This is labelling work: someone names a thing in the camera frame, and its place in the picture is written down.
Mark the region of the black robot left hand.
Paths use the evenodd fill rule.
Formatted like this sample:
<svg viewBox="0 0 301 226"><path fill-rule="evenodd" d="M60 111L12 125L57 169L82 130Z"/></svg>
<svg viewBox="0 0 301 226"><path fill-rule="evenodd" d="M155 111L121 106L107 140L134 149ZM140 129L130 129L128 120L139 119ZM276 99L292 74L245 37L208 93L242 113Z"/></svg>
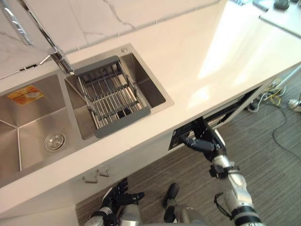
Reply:
<svg viewBox="0 0 301 226"><path fill-rule="evenodd" d="M139 204L144 198L144 192L128 193L128 179L122 179L114 187L110 188L104 196L101 208L109 208L112 213L117 213L121 206Z"/></svg>

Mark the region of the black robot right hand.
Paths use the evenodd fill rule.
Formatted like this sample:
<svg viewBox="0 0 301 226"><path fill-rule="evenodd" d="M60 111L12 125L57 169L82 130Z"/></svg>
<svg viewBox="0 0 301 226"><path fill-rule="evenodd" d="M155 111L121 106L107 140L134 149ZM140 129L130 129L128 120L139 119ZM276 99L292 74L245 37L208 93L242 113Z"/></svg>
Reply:
<svg viewBox="0 0 301 226"><path fill-rule="evenodd" d="M225 142L220 133L215 129L204 129L203 131L193 130L194 137L185 133L179 136L181 143L194 151L203 153L204 157L213 162L219 155L228 155Z"/></svg>

